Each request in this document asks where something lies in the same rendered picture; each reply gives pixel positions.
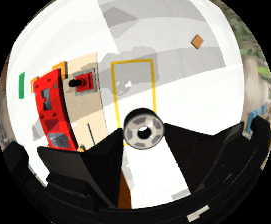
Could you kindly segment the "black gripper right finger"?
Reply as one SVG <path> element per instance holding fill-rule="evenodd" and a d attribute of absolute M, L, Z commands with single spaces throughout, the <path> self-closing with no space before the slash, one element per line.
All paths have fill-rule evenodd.
<path fill-rule="evenodd" d="M 165 142 L 179 166 L 190 194 L 204 188 L 227 143 L 240 136 L 245 122 L 222 129 L 215 134 L 200 133 L 174 124 L 165 124 Z"/>

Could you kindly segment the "black and grey wheel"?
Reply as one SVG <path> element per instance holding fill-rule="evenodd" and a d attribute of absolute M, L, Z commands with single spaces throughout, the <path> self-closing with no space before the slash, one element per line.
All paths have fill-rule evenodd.
<path fill-rule="evenodd" d="M 147 127 L 144 131 L 140 128 Z M 124 118 L 122 138 L 127 146 L 134 149 L 147 149 L 157 146 L 165 134 L 165 124 L 149 108 L 136 108 Z"/>

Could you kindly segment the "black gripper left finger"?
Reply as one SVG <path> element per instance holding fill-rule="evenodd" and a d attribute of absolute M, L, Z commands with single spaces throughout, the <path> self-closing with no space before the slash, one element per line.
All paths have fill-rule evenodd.
<path fill-rule="evenodd" d="M 86 151 L 66 151 L 50 147 L 37 147 L 47 171 L 71 178 L 84 179 L 104 199 L 109 208 L 119 208 L 120 178 L 124 144 L 122 127 L 107 134 L 99 143 Z"/>

